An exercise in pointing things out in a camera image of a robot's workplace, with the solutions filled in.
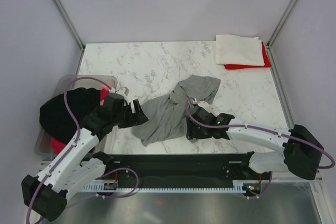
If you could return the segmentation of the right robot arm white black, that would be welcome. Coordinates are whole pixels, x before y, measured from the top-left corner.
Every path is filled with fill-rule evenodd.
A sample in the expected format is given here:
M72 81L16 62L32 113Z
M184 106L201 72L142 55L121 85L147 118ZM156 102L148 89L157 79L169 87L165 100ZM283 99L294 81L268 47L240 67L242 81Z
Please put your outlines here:
M254 151L244 155L241 174L248 179L268 172L291 172L314 180L319 169L323 147L301 125L292 129L270 128L250 124L230 114L214 115L199 105L187 105L187 139L226 139L268 148L266 153Z

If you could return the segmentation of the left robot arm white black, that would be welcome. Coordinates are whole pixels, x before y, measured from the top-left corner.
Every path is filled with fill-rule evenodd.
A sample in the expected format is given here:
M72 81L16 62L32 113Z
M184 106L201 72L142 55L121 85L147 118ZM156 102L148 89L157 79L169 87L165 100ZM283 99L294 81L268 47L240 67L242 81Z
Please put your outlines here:
M57 157L36 176L27 175L22 181L24 204L28 207L26 222L32 211L48 221L54 221L66 209L68 201L96 178L111 178L115 165L108 155L98 152L81 166L82 159L115 126L120 129L141 125L149 119L138 100L127 103L123 95L108 95L103 105L86 115Z

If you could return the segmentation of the grey t shirt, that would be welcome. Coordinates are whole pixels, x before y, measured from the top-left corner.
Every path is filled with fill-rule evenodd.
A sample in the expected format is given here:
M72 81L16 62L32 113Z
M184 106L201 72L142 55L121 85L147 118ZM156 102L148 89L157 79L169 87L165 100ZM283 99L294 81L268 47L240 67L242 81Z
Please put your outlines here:
M144 146L184 136L186 134L185 104L189 98L213 103L220 79L191 75L177 83L170 94L146 101L141 108L149 119L135 126L132 134Z

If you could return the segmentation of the clear plastic bin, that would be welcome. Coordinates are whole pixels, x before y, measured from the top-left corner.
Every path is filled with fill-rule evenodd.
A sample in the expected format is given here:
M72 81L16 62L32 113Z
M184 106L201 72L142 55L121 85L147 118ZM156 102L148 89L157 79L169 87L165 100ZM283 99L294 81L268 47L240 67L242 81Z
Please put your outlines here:
M43 101L39 103L39 107L41 107L45 102L50 100L51 98L63 94L67 89L72 90L75 88L95 88L95 89L101 89L103 87L103 83L92 80L92 79L82 79L78 80L76 82L73 82L77 78L81 77L92 77L99 79L100 81L106 83L110 87L117 88L118 81L117 78L114 76L104 76L104 75L65 75L61 78L55 79L51 82L48 82L48 84L51 84L51 87L48 87L46 85L43 86L43 91L46 91L46 95L43 98ZM51 136L42 128L41 125L39 136L37 138L36 144L35 144L35 152L43 157L46 158L54 158L57 154L53 151L51 147Z

